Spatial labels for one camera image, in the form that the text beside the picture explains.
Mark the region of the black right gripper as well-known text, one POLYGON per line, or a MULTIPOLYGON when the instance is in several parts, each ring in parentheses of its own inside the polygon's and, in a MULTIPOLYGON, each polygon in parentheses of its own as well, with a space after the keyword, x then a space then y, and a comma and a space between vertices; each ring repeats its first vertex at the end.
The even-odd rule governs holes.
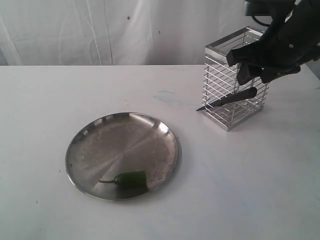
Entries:
POLYGON ((230 67, 239 64, 239 85, 254 78, 268 84, 320 59, 318 4, 274 4, 270 17, 272 22, 259 42, 232 49, 226 56, 230 67))

